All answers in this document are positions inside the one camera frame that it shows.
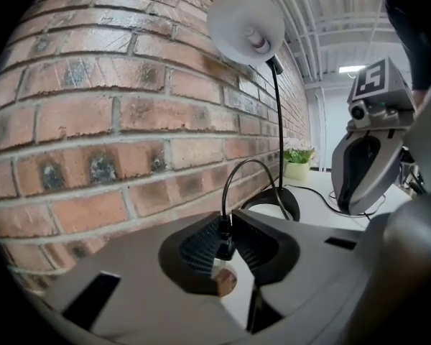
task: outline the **white flower pot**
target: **white flower pot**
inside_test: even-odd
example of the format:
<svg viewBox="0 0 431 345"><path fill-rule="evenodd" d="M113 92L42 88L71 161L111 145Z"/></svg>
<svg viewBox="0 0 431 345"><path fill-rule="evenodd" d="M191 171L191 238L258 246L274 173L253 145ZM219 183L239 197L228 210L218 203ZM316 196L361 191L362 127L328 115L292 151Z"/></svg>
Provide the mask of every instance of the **white flower pot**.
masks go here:
<svg viewBox="0 0 431 345"><path fill-rule="evenodd" d="M284 177L288 179L296 179L306 181L310 171L310 164L294 164L292 162L285 162L286 168L284 169Z"/></svg>

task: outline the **white ceiling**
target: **white ceiling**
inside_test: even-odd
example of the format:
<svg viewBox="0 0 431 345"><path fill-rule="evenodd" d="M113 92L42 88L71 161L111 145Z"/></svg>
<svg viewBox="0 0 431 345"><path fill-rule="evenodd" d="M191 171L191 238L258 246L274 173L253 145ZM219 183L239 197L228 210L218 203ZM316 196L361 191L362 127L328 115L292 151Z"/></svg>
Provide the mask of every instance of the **white ceiling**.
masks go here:
<svg viewBox="0 0 431 345"><path fill-rule="evenodd" d="M347 88L340 66L363 65L389 56L410 83L409 63L389 23L384 0L273 0L281 8L286 41L305 87Z"/></svg>

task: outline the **green leaves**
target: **green leaves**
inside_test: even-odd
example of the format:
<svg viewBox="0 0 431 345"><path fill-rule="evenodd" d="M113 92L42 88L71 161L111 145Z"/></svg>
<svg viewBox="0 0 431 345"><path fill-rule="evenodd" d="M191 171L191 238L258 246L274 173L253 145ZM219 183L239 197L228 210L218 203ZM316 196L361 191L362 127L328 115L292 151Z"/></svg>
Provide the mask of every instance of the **green leaves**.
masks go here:
<svg viewBox="0 0 431 345"><path fill-rule="evenodd" d="M299 151L298 149L288 149L284 152L284 158L288 162L293 162L294 164L306 164L310 161L311 157L315 153L315 149L307 149L305 151Z"/></svg>

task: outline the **black lamp arm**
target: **black lamp arm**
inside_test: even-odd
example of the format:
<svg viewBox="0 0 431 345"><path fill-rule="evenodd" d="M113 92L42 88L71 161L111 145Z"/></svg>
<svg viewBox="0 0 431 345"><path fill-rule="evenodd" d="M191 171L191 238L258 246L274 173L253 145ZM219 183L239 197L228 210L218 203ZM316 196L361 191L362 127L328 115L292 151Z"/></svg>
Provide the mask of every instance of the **black lamp arm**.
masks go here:
<svg viewBox="0 0 431 345"><path fill-rule="evenodd" d="M277 74L281 74L284 71L284 67L280 63L278 57L275 55L271 59L267 60L267 65L272 70L274 92L276 94L276 105L278 110L278 128L279 128L279 189L282 189L282 173L284 169L284 137L282 133L282 112L281 112L281 101L279 100L279 87Z"/></svg>

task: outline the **white wall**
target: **white wall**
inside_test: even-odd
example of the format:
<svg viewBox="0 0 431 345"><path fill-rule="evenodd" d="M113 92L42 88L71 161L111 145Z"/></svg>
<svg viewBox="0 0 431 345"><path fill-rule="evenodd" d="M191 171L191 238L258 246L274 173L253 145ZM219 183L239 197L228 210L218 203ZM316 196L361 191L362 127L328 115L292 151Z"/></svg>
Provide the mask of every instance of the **white wall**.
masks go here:
<svg viewBox="0 0 431 345"><path fill-rule="evenodd" d="M344 90L324 90L325 95L325 131L326 149L325 166L332 167L333 150L346 134L346 125L350 121L348 112L348 95L350 88Z"/></svg>
<svg viewBox="0 0 431 345"><path fill-rule="evenodd" d="M314 91L307 93L308 98L308 114L310 115L310 141L311 145L317 152L317 157L311 162L312 166L319 166L321 155L321 126L320 126L320 109L318 100L315 97Z"/></svg>

